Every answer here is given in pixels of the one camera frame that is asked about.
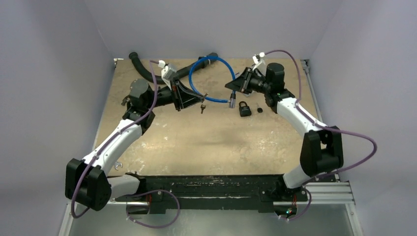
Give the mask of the small silver keys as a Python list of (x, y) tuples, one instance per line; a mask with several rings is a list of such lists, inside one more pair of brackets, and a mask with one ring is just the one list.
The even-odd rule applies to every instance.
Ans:
[(201, 114), (203, 114), (203, 112), (204, 112), (204, 109), (206, 108), (206, 105), (205, 104), (201, 104), (200, 105), (200, 109), (201, 109)]

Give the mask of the blue cable lock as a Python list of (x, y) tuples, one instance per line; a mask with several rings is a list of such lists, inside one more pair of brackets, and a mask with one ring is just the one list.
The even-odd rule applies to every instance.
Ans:
[[(220, 75), (226, 71), (228, 71), (229, 75), (226, 75), (226, 78), (222, 79), (215, 75), (203, 75), (197, 71), (198, 66), (207, 63), (211, 67), (212, 62), (220, 62), (223, 64), (220, 66)], [(221, 83), (234, 81), (236, 77), (237, 74), (225, 59), (219, 56), (204, 56), (191, 64), (188, 73), (188, 82), (193, 91), (199, 94), (207, 94), (206, 100), (226, 104), (229, 108), (233, 109), (236, 107), (236, 91), (226, 92), (224, 88), (221, 88)]]

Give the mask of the black padlock with key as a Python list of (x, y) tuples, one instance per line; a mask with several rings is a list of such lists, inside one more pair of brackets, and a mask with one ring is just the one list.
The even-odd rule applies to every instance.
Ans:
[(252, 115), (252, 112), (250, 110), (250, 107), (247, 105), (245, 101), (241, 101), (238, 104), (239, 106), (239, 115), (240, 117), (249, 117)]

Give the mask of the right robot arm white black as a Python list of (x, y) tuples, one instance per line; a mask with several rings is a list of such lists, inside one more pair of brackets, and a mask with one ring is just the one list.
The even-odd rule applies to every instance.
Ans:
[(285, 88), (284, 66), (273, 62), (264, 70), (247, 67), (236, 79), (228, 82), (225, 88), (249, 94), (262, 93), (265, 103), (273, 112), (283, 117), (302, 136), (299, 165), (282, 176), (276, 187), (277, 196), (290, 199), (302, 186), (318, 174), (329, 173), (343, 166), (342, 138), (339, 129), (331, 130), (316, 120)]

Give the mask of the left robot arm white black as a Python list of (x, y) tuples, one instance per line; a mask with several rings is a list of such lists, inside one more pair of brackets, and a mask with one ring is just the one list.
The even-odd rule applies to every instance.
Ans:
[(126, 112), (114, 131), (91, 153), (81, 159), (73, 158), (66, 166), (65, 196), (71, 200), (71, 213), (76, 204), (99, 211), (110, 199), (128, 195), (134, 201), (145, 198), (146, 187), (140, 184), (137, 174), (126, 173), (121, 177), (109, 177), (110, 170), (121, 155), (151, 126), (158, 106), (173, 104), (178, 111), (202, 103), (205, 95), (187, 88), (178, 79), (169, 86), (151, 86), (145, 79), (137, 79), (130, 85)]

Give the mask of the clear plastic organizer box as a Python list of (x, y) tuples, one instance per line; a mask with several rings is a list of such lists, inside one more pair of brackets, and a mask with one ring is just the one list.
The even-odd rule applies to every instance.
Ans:
[(256, 94), (256, 92), (255, 92), (255, 91), (251, 91), (251, 92), (248, 92), (248, 93), (243, 93), (243, 95), (244, 95), (245, 97), (250, 97), (250, 96), (252, 96), (252, 95), (254, 95), (254, 94)]

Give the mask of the black claw hammer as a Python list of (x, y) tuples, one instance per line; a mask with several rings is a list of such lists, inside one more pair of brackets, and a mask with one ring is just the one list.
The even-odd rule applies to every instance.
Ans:
[(125, 97), (123, 100), (122, 100), (122, 102), (121, 102), (121, 105), (122, 106), (124, 106), (124, 105), (126, 105), (126, 103), (128, 102), (128, 96), (127, 97)]

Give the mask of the silver open-end wrench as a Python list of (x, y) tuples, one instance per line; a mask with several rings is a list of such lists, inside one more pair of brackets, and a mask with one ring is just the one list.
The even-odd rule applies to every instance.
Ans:
[(121, 163), (121, 162), (116, 162), (115, 164), (114, 164), (114, 169), (116, 170), (116, 171), (118, 171), (120, 168), (123, 168), (123, 164)]

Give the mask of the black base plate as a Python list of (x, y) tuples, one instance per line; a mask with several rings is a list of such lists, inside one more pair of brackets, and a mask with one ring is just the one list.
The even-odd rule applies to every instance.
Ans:
[(168, 209), (256, 210), (285, 213), (293, 201), (307, 203), (307, 191), (281, 184), (282, 175), (142, 176), (139, 189), (115, 199), (116, 202), (146, 202), (151, 214)]

